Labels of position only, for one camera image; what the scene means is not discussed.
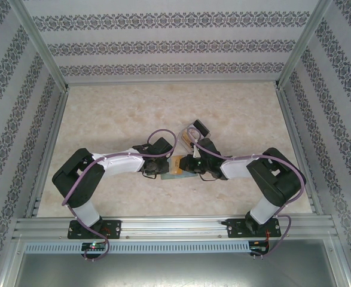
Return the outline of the clear plastic card box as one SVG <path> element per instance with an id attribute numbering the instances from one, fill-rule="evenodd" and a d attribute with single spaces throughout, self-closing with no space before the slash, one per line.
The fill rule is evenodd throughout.
<path id="1" fill-rule="evenodd" d="M 184 128 L 183 130 L 181 130 L 181 131 L 179 132 L 179 134 L 178 134 L 178 141 L 179 141 L 179 143 L 180 143 L 188 152 L 191 152 L 191 151 L 193 150 L 194 142 L 198 142 L 199 140 L 204 139 L 204 137 L 202 136 L 202 134 L 200 134 L 199 136 L 194 137 L 193 135 L 191 135 L 191 134 L 189 134 L 189 133 L 187 132 L 187 128 L 188 128 L 188 127 L 190 127 L 190 126 L 191 126 L 191 127 L 194 127 L 194 126 L 193 126 L 193 122 L 192 122 L 191 124 L 187 125 L 186 128 Z M 191 140 L 191 143 L 190 143 L 189 145 L 187 145 L 187 144 L 182 140 L 182 138 L 181 138 L 181 136 L 182 136 L 184 133 L 186 133 L 186 134 L 189 136 L 190 140 Z"/>

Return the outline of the aluminium frame leg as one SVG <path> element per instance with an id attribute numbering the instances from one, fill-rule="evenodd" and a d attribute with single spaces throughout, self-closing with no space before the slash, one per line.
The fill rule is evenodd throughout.
<path id="1" fill-rule="evenodd" d="M 26 243 L 22 235 L 13 237 L 0 273 L 0 287 L 15 287 Z"/>
<path id="2" fill-rule="evenodd" d="M 323 243 L 336 286 L 351 287 L 351 271 L 340 239 L 329 236 Z"/>

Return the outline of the grey metal panel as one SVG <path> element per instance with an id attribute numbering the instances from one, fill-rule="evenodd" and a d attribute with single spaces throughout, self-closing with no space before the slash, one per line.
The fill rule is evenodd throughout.
<path id="1" fill-rule="evenodd" d="M 16 287 L 337 287 L 327 263 L 245 254 L 27 254 Z"/>

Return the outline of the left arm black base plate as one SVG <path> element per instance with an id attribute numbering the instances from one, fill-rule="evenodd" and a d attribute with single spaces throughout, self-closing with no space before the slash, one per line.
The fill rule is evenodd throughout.
<path id="1" fill-rule="evenodd" d="M 90 227 L 97 233 L 108 239 L 119 239 L 121 231 L 121 221 L 100 219 Z M 100 237 L 84 228 L 77 220 L 69 224 L 68 239 L 99 239 Z"/>

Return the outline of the grey green card holder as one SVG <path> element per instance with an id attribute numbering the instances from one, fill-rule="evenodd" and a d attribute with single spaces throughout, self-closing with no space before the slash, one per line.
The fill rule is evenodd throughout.
<path id="1" fill-rule="evenodd" d="M 196 173 L 190 173 L 190 172 L 182 172 L 181 175 L 171 175 L 170 172 L 164 175 L 161 175 L 161 180 L 170 180 L 170 179 L 182 179 L 182 178 L 192 178 L 196 177 Z"/>

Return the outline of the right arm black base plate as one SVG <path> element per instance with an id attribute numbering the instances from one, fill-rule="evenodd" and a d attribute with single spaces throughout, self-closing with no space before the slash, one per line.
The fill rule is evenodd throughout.
<path id="1" fill-rule="evenodd" d="M 246 225 L 244 218 L 231 218 L 222 221 L 222 225 L 227 227 L 229 238 L 271 238 L 281 237 L 281 229 L 279 221 L 276 218 L 271 218 L 264 225 L 255 226 L 252 231 Z"/>

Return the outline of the aluminium frame post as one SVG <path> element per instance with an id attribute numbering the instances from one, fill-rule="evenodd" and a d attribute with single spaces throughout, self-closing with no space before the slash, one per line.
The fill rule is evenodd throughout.
<path id="1" fill-rule="evenodd" d="M 292 49 L 292 52 L 281 71 L 280 76 L 275 82 L 276 90 L 280 90 L 285 86 L 331 3 L 332 0 L 318 0 L 315 9 L 312 11 L 307 24 L 305 25 L 298 41 L 296 42 L 296 45 Z"/>
<path id="2" fill-rule="evenodd" d="M 29 14 L 23 0 L 8 0 L 8 2 L 12 10 L 15 12 L 18 20 L 24 27 L 24 30 L 28 34 L 37 52 L 41 56 L 56 84 L 59 86 L 61 91 L 67 91 L 68 83 L 65 81 L 59 66 L 57 65 L 40 31 L 38 30 L 32 16 Z"/>

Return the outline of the aluminium side rail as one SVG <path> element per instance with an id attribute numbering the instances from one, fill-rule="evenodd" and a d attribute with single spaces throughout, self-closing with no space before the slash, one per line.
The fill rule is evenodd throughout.
<path id="1" fill-rule="evenodd" d="M 54 117 L 52 118 L 51 124 L 49 126 L 48 137 L 45 141 L 44 151 L 41 154 L 41 161 L 39 162 L 36 177 L 33 180 L 31 194 L 27 203 L 27 209 L 23 215 L 24 218 L 33 217 L 35 203 L 43 193 L 54 152 L 54 147 L 57 141 L 60 125 L 65 111 L 65 106 L 68 100 L 69 91 L 70 88 L 67 88 L 64 92 L 62 92 L 62 95 L 60 96 L 60 99 L 58 100 L 55 107 Z"/>
<path id="2" fill-rule="evenodd" d="M 297 165 L 306 177 L 306 194 L 310 202 L 310 206 L 312 211 L 317 215 L 323 215 L 324 212 L 322 210 L 322 206 L 316 191 L 315 181 L 313 180 L 308 162 L 306 160 L 306 156 L 303 150 L 303 146 L 301 144 L 298 130 L 295 126 L 294 118 L 292 116 L 291 110 L 288 105 L 288 101 L 286 96 L 282 90 L 279 88 L 276 89 L 276 96 L 279 101 L 279 105 L 283 114 L 283 118 L 285 120 L 286 128 L 289 133 L 289 137 L 292 143 L 292 147 L 294 149 L 294 154 L 297 160 Z"/>

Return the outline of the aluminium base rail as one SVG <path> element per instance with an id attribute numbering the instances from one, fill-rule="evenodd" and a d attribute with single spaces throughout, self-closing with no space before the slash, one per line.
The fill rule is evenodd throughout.
<path id="1" fill-rule="evenodd" d="M 208 241 L 228 240 L 223 216 L 121 217 L 121 241 Z M 293 214 L 287 239 L 337 238 L 338 230 L 329 215 Z M 67 241 L 70 218 L 18 219 L 11 239 L 24 242 Z"/>

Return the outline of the aluminium rear rail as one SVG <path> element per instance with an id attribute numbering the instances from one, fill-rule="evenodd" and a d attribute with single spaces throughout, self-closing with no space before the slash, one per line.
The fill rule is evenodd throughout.
<path id="1" fill-rule="evenodd" d="M 161 85 L 161 84 L 258 84 L 272 83 L 277 87 L 276 80 L 160 80 L 160 81 L 111 81 L 111 82 L 81 82 L 68 83 L 68 87 L 95 87 L 95 86 L 132 86 L 132 85 Z"/>

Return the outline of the plain black credit card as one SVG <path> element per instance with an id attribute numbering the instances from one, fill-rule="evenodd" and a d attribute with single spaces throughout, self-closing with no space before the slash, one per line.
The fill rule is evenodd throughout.
<path id="1" fill-rule="evenodd" d="M 202 134 L 204 138 L 209 136 L 210 130 L 200 120 L 195 120 L 195 122 L 193 122 L 193 126 Z"/>

